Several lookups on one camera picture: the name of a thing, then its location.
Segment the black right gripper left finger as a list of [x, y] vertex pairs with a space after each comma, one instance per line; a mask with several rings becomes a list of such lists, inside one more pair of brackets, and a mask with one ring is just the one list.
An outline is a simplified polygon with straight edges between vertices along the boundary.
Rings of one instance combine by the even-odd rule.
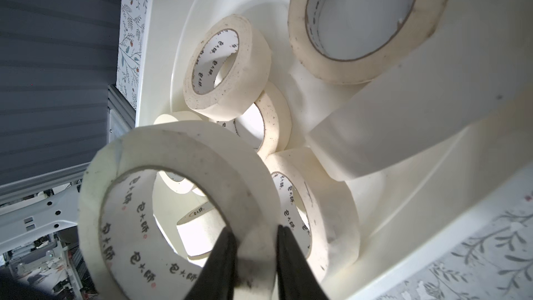
[[237, 240], [225, 227], [198, 279], [184, 299], [232, 300], [236, 281]]

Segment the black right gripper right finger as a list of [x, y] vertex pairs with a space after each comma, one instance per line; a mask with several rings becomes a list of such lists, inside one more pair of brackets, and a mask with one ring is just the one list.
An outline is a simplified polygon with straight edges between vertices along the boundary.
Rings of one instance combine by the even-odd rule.
[[328, 300], [315, 279], [293, 232], [279, 225], [276, 247], [278, 298], [284, 300]]

